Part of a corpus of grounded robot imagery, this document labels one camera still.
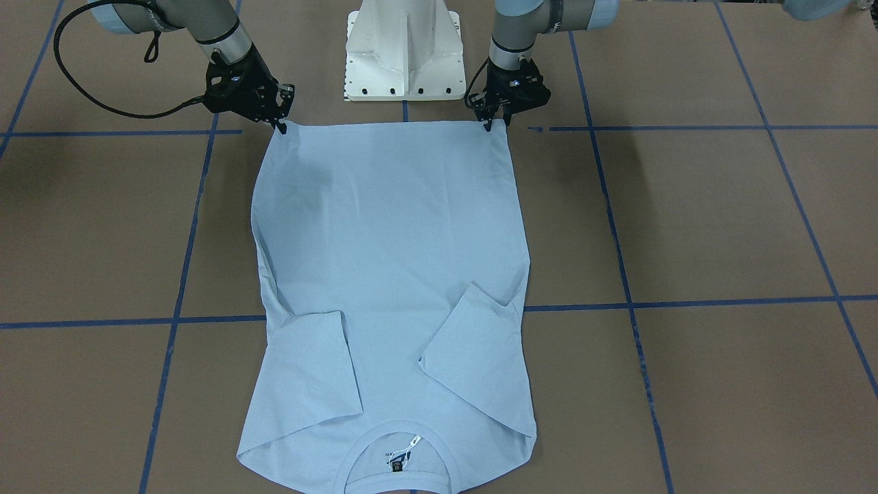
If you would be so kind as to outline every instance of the white stand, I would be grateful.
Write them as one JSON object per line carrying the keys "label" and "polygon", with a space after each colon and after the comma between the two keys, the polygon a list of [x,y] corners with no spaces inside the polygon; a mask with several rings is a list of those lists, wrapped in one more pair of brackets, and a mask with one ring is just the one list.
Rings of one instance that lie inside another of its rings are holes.
{"label": "white stand", "polygon": [[466,91],[460,17],[443,0],[363,0],[348,15],[344,97],[460,99]]}

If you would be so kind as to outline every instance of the black cable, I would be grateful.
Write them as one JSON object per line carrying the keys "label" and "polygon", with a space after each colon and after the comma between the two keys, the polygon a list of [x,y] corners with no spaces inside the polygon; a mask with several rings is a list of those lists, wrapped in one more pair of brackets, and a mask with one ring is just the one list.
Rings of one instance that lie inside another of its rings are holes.
{"label": "black cable", "polygon": [[491,60],[491,57],[485,58],[485,62],[482,63],[482,66],[479,67],[479,70],[476,70],[476,74],[472,76],[470,80],[470,85],[466,86],[466,93],[464,93],[464,105],[470,110],[472,109],[472,105],[470,104],[470,91],[472,91],[472,86],[476,83],[476,79],[479,78],[479,74],[482,73],[482,70],[485,70],[485,67],[488,64],[488,61]]}
{"label": "black cable", "polygon": [[[152,11],[155,15],[157,15],[159,17],[162,17],[162,13],[157,8],[155,8],[152,4],[149,4],[147,2],[143,2],[141,0],[98,0],[97,2],[94,2],[91,4],[85,4],[82,7],[79,7],[78,9],[75,9],[74,11],[70,12],[67,15],[67,17],[65,17],[60,23],[58,23],[58,29],[55,30],[54,43],[52,45],[52,48],[54,50],[55,62],[58,63],[58,68],[61,69],[61,73],[64,74],[64,76],[67,78],[67,80],[70,81],[71,84],[73,84],[73,87],[75,87],[79,92],[81,92],[83,94],[83,96],[88,98],[89,101],[91,101],[95,105],[100,106],[101,108],[104,108],[106,111],[116,113],[117,115],[122,115],[123,117],[129,117],[132,119],[159,119],[161,117],[167,117],[168,115],[170,115],[172,113],[179,112],[180,110],[184,109],[186,106],[192,106],[192,105],[197,105],[199,103],[202,103],[204,101],[205,97],[204,96],[196,96],[195,98],[187,99],[183,103],[171,108],[170,110],[167,110],[167,111],[164,111],[161,113],[152,113],[152,114],[130,113],[130,112],[118,110],[116,108],[113,108],[112,106],[101,103],[95,97],[91,96],[81,85],[79,85],[79,83],[73,78],[73,76],[70,75],[70,72],[67,70],[67,67],[64,66],[64,62],[61,61],[61,51],[59,49],[59,47],[61,45],[61,34],[64,32],[64,28],[67,27],[67,24],[69,24],[71,20],[73,20],[74,18],[76,18],[80,14],[83,14],[84,12],[90,11],[91,9],[95,9],[97,7],[102,7],[104,5],[112,5],[112,4],[137,5],[137,6],[143,7],[144,9],[147,9],[148,11]],[[156,56],[157,56],[157,51],[158,51],[157,38],[158,38],[158,36],[155,36],[153,38],[153,42],[156,44],[156,47],[155,47]]]}

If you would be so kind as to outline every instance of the light blue t-shirt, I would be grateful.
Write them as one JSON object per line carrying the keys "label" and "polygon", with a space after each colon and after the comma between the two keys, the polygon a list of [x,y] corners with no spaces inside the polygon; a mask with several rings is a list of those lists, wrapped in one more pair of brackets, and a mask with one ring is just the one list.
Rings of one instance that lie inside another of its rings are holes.
{"label": "light blue t-shirt", "polygon": [[275,133],[253,234],[268,347],[238,459],[306,494],[457,493],[536,440],[506,129]]}

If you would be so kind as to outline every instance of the white mounting plate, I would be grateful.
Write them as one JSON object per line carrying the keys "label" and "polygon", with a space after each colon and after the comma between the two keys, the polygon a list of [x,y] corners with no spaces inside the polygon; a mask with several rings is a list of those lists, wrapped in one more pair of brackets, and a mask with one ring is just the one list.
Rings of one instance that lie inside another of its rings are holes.
{"label": "white mounting plate", "polygon": [[[348,15],[348,39],[359,11]],[[460,40],[460,16],[449,11]],[[345,60],[345,101],[436,101],[461,99],[466,92],[464,53],[435,55],[419,69],[391,69],[375,53],[347,53]]]}

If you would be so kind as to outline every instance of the light blue joint cap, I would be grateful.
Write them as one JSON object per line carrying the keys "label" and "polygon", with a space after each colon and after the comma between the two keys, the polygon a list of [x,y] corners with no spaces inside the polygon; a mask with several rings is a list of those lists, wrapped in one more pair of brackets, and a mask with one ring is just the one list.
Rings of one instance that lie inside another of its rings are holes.
{"label": "light blue joint cap", "polygon": [[[89,4],[95,3],[97,0],[89,0]],[[95,16],[100,25],[107,31],[116,34],[134,34],[134,31],[128,29],[128,26],[122,22],[122,18],[116,12],[112,5],[101,5],[91,9],[91,15]]]}
{"label": "light blue joint cap", "polygon": [[601,29],[613,24],[619,13],[619,0],[594,0],[592,18],[588,20],[586,29]]}
{"label": "light blue joint cap", "polygon": [[799,20],[816,20],[824,18],[842,7],[851,0],[786,0],[783,10],[793,18]]}
{"label": "light blue joint cap", "polygon": [[545,0],[494,0],[494,8],[497,12],[514,18],[532,12],[543,4]]}

